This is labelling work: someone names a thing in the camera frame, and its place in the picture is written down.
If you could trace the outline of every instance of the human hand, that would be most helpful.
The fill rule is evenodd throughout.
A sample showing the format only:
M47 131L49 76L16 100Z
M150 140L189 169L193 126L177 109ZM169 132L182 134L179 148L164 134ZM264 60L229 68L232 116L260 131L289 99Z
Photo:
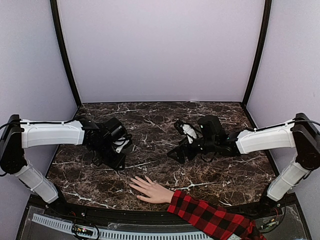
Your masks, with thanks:
M147 195L148 197L137 195L136 197L144 202L152 203L152 204L163 204L163 203L171 203L171 199L174 195L173 191L166 189L158 183L151 181L151 179L145 176L145 179L148 181L141 179L138 176L134 178L130 178L132 182L136 185L130 183L129 186L133 189L139 191Z

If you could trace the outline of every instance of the robotic arm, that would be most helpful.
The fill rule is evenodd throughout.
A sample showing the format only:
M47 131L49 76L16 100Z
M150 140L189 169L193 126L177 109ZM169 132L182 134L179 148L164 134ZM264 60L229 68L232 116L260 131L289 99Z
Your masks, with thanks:
M259 212L268 212L285 193L320 167L320 132L303 113L284 123L259 129L246 129L226 134L217 116L198 120L200 131L178 120L174 126L186 138L167 153L183 164L197 154L214 153L241 156L254 151L275 148L296 148L297 155L290 165L266 188L259 203Z
M25 159L24 149L60 144L84 145L97 152L97 159L93 160L95 165L103 163L123 170L126 155L121 151L129 147L132 140L115 117L106 123L93 123L82 117L66 122L41 122L21 120L19 115L12 115L0 138L0 167L51 204L60 197L59 191Z

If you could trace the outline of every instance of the checkered pattern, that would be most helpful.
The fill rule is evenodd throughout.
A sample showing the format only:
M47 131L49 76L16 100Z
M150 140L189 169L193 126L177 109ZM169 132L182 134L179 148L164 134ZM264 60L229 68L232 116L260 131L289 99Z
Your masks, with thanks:
M176 190L169 213L176 214L214 240L227 240L236 235L243 240L267 240L256 228L255 221L226 209L211 206L207 201L196 200Z

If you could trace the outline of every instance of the flannel shirt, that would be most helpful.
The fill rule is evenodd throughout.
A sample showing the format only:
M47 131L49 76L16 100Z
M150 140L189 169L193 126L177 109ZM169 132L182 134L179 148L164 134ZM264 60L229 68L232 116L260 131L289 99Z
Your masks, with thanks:
M255 221L239 214L228 213L223 207L211 206L180 190L172 197L169 213L176 214L214 240L267 240Z

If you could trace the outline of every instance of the white panel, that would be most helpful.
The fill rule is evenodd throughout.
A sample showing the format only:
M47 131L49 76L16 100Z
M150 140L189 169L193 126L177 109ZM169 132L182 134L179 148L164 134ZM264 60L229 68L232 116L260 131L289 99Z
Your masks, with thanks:
M248 109L259 127L303 112L320 122L320 1L272 1L269 28ZM293 149L272 151L282 170ZM320 236L320 169L295 188L313 239Z
M12 114L55 121L75 113L49 0L0 0L0 102L0 125ZM31 148L26 156L45 174L56 149ZM30 191L7 175L0 178L0 193L2 236L15 239Z
M264 0L60 0L81 100L241 101Z

